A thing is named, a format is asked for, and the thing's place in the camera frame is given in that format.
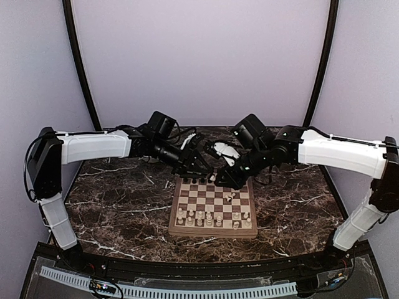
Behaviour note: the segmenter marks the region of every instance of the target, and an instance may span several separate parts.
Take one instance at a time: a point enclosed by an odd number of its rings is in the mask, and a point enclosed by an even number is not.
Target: white grille
[[[91,292],[89,289],[90,278],[66,273],[54,268],[42,267],[40,276],[51,279],[55,282],[78,288],[83,291]],[[278,298],[297,294],[296,283],[285,283],[282,285],[271,285],[258,288],[241,288],[235,290],[162,290],[155,288],[142,288],[118,283],[123,290],[126,299],[149,298],[149,299],[263,299]],[[117,290],[115,298],[120,298]]]

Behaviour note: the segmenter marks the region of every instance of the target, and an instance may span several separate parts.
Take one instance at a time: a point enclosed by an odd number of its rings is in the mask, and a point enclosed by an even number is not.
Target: white plastic housing
[[[58,139],[64,142],[62,164],[97,158],[124,158],[129,155],[132,143],[123,131],[109,134],[58,136]]]
[[[61,193],[42,199],[39,204],[42,206],[43,213],[59,246],[66,250],[76,245],[76,235],[69,222]]]
[[[368,192],[363,202],[351,213],[350,217],[341,224],[334,234],[334,247],[347,251],[354,243],[368,232],[373,225],[385,217],[386,214],[375,206],[368,204],[372,190]]]
[[[226,156],[234,157],[236,159],[239,158],[239,153],[234,148],[227,145],[226,143],[216,142],[213,145],[213,149],[216,151],[216,153],[219,156],[226,155]],[[235,164],[235,161],[226,156],[222,156],[222,157],[226,160],[226,162],[229,164],[229,166],[233,166]]]
[[[305,131],[301,138],[304,142],[298,149],[299,163],[352,170],[375,179],[382,177],[387,162],[383,158],[383,154],[387,153],[386,148],[333,140],[313,130]],[[366,142],[382,144],[381,141]]]

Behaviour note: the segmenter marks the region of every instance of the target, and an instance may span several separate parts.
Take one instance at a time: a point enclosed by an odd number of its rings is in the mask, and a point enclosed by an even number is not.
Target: chessboard
[[[257,225],[251,179],[242,189],[234,190],[179,178],[169,233],[190,237],[255,238]]]

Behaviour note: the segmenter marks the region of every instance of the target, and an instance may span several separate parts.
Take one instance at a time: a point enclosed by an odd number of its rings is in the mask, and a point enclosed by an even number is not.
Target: marble table
[[[228,128],[199,128],[208,140],[237,141]],[[215,160],[204,154],[218,167]],[[320,251],[343,222],[318,166],[283,164],[272,183],[254,182],[255,239],[179,237],[168,234],[176,176],[145,159],[95,159],[80,170],[66,206],[86,252],[154,262],[243,262]],[[258,177],[268,183],[267,170]]]

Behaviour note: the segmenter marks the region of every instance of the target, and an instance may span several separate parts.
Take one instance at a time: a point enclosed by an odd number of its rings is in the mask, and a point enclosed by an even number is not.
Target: lavender wall
[[[342,1],[313,125],[336,135],[399,141],[399,2]],[[329,169],[349,212],[370,180]],[[390,298],[399,298],[399,213],[367,234]]]
[[[300,125],[319,65],[329,0],[74,0],[103,126],[154,110],[181,125],[257,113]]]
[[[62,1],[1,1],[0,70],[0,297],[19,298],[36,243],[48,236],[24,193],[25,150],[44,126],[92,129]],[[64,170],[67,190],[77,165]]]

